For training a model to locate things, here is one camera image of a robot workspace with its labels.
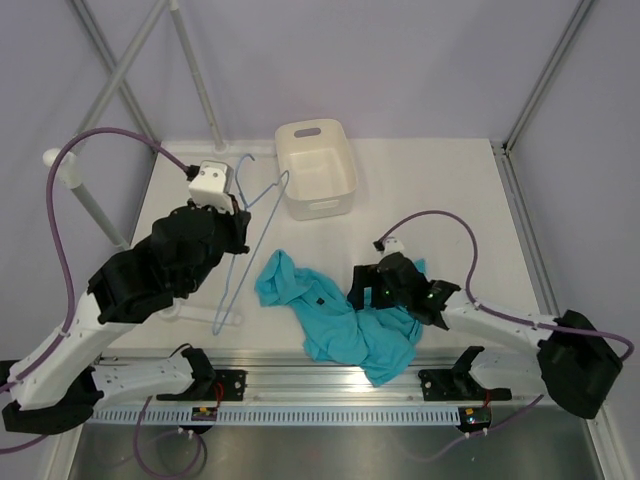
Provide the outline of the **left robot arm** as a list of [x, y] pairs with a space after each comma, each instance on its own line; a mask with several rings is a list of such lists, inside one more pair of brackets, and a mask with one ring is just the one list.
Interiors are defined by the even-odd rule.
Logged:
[[55, 351], [1, 364], [11, 400], [2, 410], [9, 432], [57, 435], [95, 411], [147, 397], [195, 401], [208, 396], [216, 373], [200, 348], [158, 361], [107, 367], [95, 360], [116, 339], [175, 300], [196, 292], [226, 254], [246, 254], [251, 215], [194, 203], [156, 220], [149, 236], [112, 256], [89, 280], [72, 320], [51, 336]]

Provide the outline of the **light blue wire hanger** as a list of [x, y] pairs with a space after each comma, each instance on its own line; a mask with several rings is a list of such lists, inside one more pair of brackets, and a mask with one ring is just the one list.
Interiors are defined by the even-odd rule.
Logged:
[[249, 153], [244, 154], [237, 162], [233, 179], [241, 200], [241, 206], [248, 213], [255, 213], [256, 208], [265, 200], [271, 199], [272, 202], [268, 205], [266, 217], [258, 221], [258, 231], [252, 233], [251, 230], [248, 230], [247, 239], [249, 240], [250, 250], [247, 259], [240, 260], [238, 256], [234, 256], [233, 259], [229, 261], [223, 293], [219, 305], [216, 307], [211, 327], [211, 333], [214, 337], [220, 336], [238, 316], [236, 307], [239, 303], [242, 290], [257, 260], [257, 254], [260, 252], [267, 234], [272, 229], [272, 223], [283, 203], [284, 193], [291, 179], [290, 170], [285, 169], [273, 177], [269, 184], [264, 184], [259, 192], [255, 192], [254, 195], [249, 195], [242, 179], [242, 170], [248, 164], [256, 162], [257, 157]]

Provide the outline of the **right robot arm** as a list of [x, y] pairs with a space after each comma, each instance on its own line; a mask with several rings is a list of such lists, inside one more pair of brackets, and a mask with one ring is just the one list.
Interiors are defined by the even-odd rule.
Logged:
[[593, 419], [622, 370], [620, 357], [584, 315], [568, 310], [521, 324], [514, 315], [471, 301], [454, 283], [428, 279], [399, 252], [354, 266], [347, 299], [357, 310], [397, 307], [425, 326], [501, 346], [490, 351], [472, 345], [451, 367], [422, 371], [428, 401], [547, 395], [570, 414]]

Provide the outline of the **turquoise t shirt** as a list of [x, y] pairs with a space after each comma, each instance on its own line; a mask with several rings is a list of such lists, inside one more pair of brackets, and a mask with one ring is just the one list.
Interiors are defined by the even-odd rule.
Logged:
[[281, 249], [271, 254], [254, 291], [262, 307], [287, 307], [294, 313], [311, 360], [357, 366], [374, 387], [395, 379], [416, 357], [424, 327], [406, 310], [374, 309], [370, 293], [365, 307], [356, 310], [332, 279], [296, 266]]

